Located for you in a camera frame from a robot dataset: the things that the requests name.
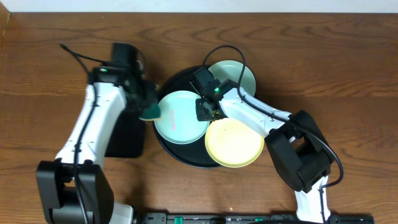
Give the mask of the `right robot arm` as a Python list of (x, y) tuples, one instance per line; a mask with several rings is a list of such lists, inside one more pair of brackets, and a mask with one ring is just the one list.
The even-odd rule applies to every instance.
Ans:
[(277, 173), (295, 192), (298, 219), (326, 223), (331, 215), (328, 176), (332, 163), (340, 160), (315, 120), (303, 110), (277, 110), (251, 96), (240, 81), (221, 82), (205, 67), (192, 74), (190, 83), (200, 95), (198, 120), (216, 124), (232, 119), (263, 137)]

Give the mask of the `light blue plate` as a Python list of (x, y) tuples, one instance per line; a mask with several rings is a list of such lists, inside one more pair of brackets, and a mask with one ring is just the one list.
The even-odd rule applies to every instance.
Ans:
[(206, 133), (210, 122), (197, 119), (196, 99), (200, 99), (198, 94), (180, 90), (160, 100), (161, 117), (154, 124), (165, 140), (174, 144), (190, 144)]

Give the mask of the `green and yellow sponge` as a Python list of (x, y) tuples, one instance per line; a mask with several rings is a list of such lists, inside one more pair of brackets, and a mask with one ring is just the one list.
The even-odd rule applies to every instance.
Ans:
[(154, 121), (161, 117), (161, 110), (157, 103), (151, 105), (149, 108), (142, 110), (139, 119), (143, 121)]

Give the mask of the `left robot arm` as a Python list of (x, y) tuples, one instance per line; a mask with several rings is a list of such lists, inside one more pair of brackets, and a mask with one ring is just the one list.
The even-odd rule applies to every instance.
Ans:
[(158, 86), (144, 78), (145, 57), (131, 44), (114, 43), (110, 60), (98, 63), (83, 67), (86, 98), (68, 141), (35, 173), (47, 223), (134, 221), (134, 209), (114, 200), (104, 159), (122, 113), (139, 121), (160, 118)]

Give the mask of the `yellow plate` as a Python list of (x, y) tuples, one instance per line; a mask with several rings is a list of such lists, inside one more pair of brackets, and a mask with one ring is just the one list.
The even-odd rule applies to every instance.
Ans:
[(238, 168), (254, 162), (261, 155), (264, 138), (244, 123), (224, 118), (209, 125), (205, 147), (218, 164)]

